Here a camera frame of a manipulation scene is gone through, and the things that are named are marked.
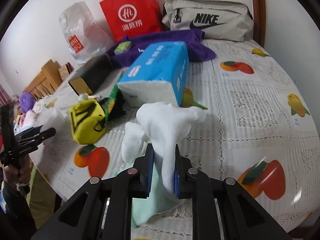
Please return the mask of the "person's left hand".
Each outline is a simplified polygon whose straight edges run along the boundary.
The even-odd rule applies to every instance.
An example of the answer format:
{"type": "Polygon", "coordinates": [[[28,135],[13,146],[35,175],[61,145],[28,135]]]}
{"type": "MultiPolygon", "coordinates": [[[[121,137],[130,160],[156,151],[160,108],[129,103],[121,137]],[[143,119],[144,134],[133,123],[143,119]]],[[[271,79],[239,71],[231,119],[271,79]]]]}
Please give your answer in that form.
{"type": "Polygon", "coordinates": [[[8,165],[3,168],[4,181],[13,189],[17,190],[17,183],[29,183],[31,176],[29,155],[23,157],[23,165],[20,170],[8,165]]]}

